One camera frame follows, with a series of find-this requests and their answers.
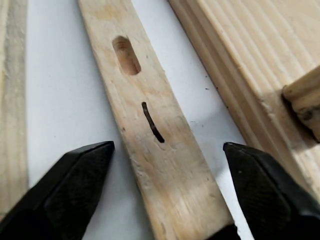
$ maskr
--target wooden stick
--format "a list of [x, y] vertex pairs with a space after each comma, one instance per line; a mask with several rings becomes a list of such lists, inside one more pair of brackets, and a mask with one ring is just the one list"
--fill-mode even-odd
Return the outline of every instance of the wooden stick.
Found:
[[25, 136], [27, 1], [0, 0], [0, 218], [28, 189]]
[[157, 240], [233, 222], [130, 0], [78, 0]]
[[320, 201], [320, 146], [281, 96], [320, 62], [319, 3], [168, 1], [247, 144], [272, 154]]
[[283, 96], [291, 102], [300, 121], [312, 130], [320, 142], [320, 66], [285, 86]]

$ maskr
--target curved black line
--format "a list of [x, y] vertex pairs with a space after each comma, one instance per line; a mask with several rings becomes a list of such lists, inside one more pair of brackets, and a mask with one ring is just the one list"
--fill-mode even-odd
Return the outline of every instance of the curved black line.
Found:
[[143, 113], [144, 113], [144, 115], [145, 115], [145, 117], [146, 117], [146, 119], [147, 119], [147, 121], [148, 121], [148, 123], [150, 125], [152, 133], [154, 134], [156, 139], [158, 139], [158, 141], [163, 144], [165, 142], [165, 139], [162, 137], [162, 135], [158, 131], [154, 121], [152, 120], [152, 118], [150, 116], [150, 113], [148, 111], [147, 103], [145, 101], [143, 101], [141, 103], [141, 105], [142, 105]]

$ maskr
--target white table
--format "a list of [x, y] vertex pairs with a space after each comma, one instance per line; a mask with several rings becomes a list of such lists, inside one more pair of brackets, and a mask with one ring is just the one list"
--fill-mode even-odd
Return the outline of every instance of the white table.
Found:
[[[65, 152], [106, 140], [115, 155], [85, 240], [151, 240], [76, 0], [29, 0], [26, 113], [29, 185]], [[166, 0], [132, 0], [175, 97], [231, 210], [252, 239], [222, 150], [244, 140]]]

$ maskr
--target rough wood edge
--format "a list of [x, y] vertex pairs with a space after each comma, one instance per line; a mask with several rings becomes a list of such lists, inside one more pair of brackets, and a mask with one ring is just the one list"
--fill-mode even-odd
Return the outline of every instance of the rough wood edge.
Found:
[[0, 212], [28, 189], [25, 127], [27, 1], [0, 1]]
[[320, 142], [320, 66], [285, 86], [282, 94], [300, 121]]

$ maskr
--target oval hole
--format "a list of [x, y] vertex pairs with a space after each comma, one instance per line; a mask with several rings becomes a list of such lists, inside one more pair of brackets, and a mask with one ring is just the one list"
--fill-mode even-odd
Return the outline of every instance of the oval hole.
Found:
[[140, 63], [128, 38], [117, 36], [112, 41], [112, 46], [121, 68], [126, 74], [137, 75], [140, 73]]

